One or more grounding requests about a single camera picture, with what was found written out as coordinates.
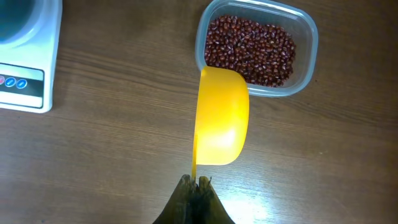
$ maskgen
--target dark object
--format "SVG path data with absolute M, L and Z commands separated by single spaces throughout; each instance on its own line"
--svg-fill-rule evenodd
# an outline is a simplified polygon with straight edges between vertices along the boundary
M 221 16 L 209 25 L 205 61 L 240 73 L 247 83 L 277 87 L 293 73 L 295 49 L 281 27 Z
M 154 224 L 234 224 L 207 177 L 194 185 L 183 175 Z

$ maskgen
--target adzuki bean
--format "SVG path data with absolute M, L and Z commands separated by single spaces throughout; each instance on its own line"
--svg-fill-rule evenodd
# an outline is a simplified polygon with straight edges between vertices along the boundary
M 283 28 L 236 16 L 210 22 L 205 61 L 241 74 L 247 83 L 282 86 L 293 73 L 296 45 Z

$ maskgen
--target kitchen scale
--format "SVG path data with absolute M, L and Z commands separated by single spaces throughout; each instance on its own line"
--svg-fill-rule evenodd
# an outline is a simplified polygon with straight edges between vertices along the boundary
M 0 0 L 0 108 L 51 109 L 61 15 L 62 0 Z

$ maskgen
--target yellow plastic cup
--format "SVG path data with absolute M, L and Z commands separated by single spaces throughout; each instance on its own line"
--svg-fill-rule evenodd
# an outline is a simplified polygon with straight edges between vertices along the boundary
M 225 165 L 241 153 L 248 131 L 249 92 L 243 77 L 232 70 L 201 71 L 192 176 L 196 165 Z

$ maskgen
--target blue button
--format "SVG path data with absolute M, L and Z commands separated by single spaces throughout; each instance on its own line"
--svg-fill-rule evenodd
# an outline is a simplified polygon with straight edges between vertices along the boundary
M 26 80 L 18 80 L 17 82 L 17 88 L 18 89 L 23 89 L 27 86 L 27 81 Z
M 13 77 L 9 77 L 6 79 L 6 87 L 13 87 L 17 80 Z

